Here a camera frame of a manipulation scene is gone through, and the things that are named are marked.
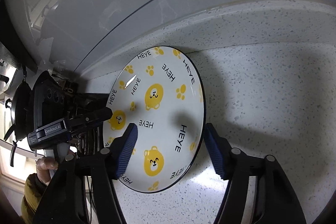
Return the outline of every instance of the ribbed blue pad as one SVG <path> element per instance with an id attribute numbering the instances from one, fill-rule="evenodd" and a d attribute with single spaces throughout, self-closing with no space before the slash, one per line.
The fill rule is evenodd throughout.
<path id="1" fill-rule="evenodd" d="M 128 135 L 128 138 L 117 161 L 117 170 L 115 172 L 117 178 L 119 178 L 120 175 L 125 173 L 129 159 L 133 152 L 133 148 L 135 146 L 135 143 L 137 142 L 137 139 L 138 139 L 138 128 L 137 126 L 134 126 Z"/>
<path id="2" fill-rule="evenodd" d="M 217 175 L 220 175 L 221 178 L 225 177 L 224 171 L 224 160 L 221 152 L 218 149 L 218 145 L 213 138 L 210 130 L 206 127 L 204 132 L 204 141 L 207 147 L 207 150 L 210 155 L 210 159 L 212 161 L 212 165 L 215 169 Z"/>

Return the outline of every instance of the yellow sleeve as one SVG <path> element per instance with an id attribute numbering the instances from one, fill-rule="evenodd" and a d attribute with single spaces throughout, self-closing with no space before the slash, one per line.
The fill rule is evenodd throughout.
<path id="1" fill-rule="evenodd" d="M 42 197 L 36 188 L 35 176 L 36 174 L 28 176 L 25 183 L 25 195 L 21 203 L 22 219 L 26 224 L 32 223 L 37 206 Z"/>

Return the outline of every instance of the person's arm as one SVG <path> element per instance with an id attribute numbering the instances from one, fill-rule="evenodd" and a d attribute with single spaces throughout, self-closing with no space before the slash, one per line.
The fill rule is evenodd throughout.
<path id="1" fill-rule="evenodd" d="M 22 219 L 31 224 L 42 195 L 51 181 L 49 170 L 55 170 L 58 163 L 50 157 L 43 157 L 36 162 L 36 173 L 28 176 L 25 183 L 25 195 L 21 203 Z"/>

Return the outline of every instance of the silver screw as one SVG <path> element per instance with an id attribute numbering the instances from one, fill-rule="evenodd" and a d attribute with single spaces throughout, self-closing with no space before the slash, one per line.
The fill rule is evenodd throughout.
<path id="1" fill-rule="evenodd" d="M 102 150 L 100 150 L 100 153 L 103 154 L 103 155 L 106 155 L 106 154 L 110 153 L 110 149 L 105 147 Z"/>
<path id="2" fill-rule="evenodd" d="M 66 156 L 64 157 L 65 161 L 70 161 L 70 160 L 72 160 L 73 158 L 74 158 L 74 156 L 71 155 L 71 154 L 66 155 Z"/>
<path id="3" fill-rule="evenodd" d="M 235 155 L 239 155 L 240 154 L 240 152 L 241 152 L 241 150 L 239 149 L 239 148 L 232 148 L 231 149 L 231 152 L 233 153 L 233 154 L 235 154 Z"/>
<path id="4" fill-rule="evenodd" d="M 266 157 L 266 159 L 267 159 L 268 161 L 275 161 L 275 158 L 274 158 L 272 155 L 268 155 L 268 156 Z"/>

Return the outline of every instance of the plate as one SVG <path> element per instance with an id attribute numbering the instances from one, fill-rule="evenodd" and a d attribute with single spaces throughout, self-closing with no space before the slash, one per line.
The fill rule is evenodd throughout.
<path id="1" fill-rule="evenodd" d="M 142 193 L 175 184 L 198 152 L 205 124 L 204 90 L 191 60 L 172 47 L 153 47 L 134 57 L 118 76 L 106 104 L 104 146 L 130 122 L 138 127 L 125 174 L 119 180 Z"/>

